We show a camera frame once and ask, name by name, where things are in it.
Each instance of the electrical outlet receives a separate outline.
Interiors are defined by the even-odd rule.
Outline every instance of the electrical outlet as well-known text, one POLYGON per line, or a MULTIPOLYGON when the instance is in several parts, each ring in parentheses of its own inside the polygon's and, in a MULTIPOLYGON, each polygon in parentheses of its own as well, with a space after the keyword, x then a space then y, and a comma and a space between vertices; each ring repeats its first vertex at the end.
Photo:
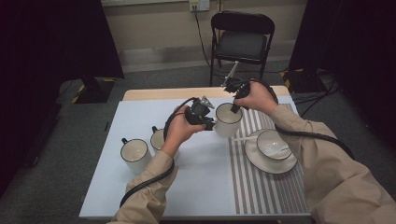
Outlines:
POLYGON ((190 11, 208 11, 210 9, 210 0, 189 0, 190 11))

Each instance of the white mug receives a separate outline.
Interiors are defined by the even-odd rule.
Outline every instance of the white mug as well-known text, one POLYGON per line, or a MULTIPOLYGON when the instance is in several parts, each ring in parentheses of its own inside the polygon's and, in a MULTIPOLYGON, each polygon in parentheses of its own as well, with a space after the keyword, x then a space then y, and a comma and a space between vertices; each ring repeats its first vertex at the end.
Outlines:
MULTIPOLYGON (((164 143, 163 139, 163 129, 157 129, 157 127, 153 126, 152 127, 152 136, 150 138, 150 143, 152 148, 154 148, 154 152, 157 153, 158 151, 161 150, 161 147, 163 146, 164 143)), ((177 159, 178 157, 178 151, 175 154, 174 159, 177 159)))
POLYGON ((128 141, 125 138, 122 138, 122 143, 124 145, 121 148, 121 157, 134 174, 140 175, 151 161, 147 143, 141 139, 128 141))
POLYGON ((233 104, 225 103, 216 109, 215 132, 220 137, 232 137, 239 129, 242 120, 242 110, 239 108, 236 114, 231 111, 233 104))

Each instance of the chair backrest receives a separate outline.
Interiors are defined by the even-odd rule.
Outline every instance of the chair backrest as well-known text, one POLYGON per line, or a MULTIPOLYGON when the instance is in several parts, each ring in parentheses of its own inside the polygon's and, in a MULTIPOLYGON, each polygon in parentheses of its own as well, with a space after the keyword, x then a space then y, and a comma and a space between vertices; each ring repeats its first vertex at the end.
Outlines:
POLYGON ((221 11, 212 17, 211 25, 213 32, 218 29, 272 35, 275 31, 274 22, 259 13, 221 11))

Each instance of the wall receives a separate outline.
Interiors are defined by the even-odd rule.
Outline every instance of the wall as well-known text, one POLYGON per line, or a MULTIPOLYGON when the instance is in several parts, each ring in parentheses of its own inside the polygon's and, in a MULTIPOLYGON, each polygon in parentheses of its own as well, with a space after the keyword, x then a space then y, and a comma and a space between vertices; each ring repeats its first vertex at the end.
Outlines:
MULTIPOLYGON (((194 14, 188 1, 103 0, 102 4, 118 50, 199 46, 194 14)), ((293 46, 304 14, 306 0, 212 0, 210 11, 199 12, 204 45, 211 44, 210 19, 221 9, 259 12, 274 20, 273 46, 293 46)))

